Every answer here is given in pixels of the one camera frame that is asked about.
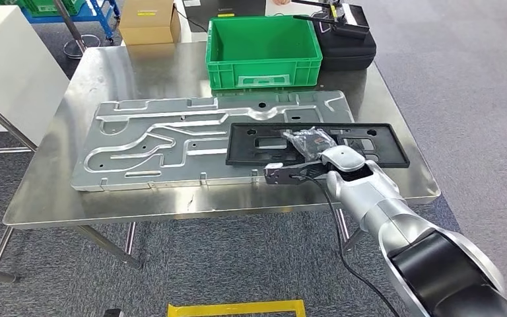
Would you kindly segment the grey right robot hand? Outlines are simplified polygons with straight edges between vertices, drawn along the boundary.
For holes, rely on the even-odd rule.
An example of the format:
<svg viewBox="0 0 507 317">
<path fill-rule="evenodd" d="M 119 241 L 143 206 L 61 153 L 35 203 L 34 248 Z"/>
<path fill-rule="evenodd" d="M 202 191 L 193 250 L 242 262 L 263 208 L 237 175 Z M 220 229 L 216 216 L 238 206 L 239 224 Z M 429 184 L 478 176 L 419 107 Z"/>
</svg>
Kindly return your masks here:
<svg viewBox="0 0 507 317">
<path fill-rule="evenodd" d="M 337 146 L 336 141 L 330 135 L 323 129 L 316 127 L 299 131 L 286 129 L 281 132 L 281 135 L 292 143 L 306 162 L 319 160 L 325 150 Z"/>
</svg>

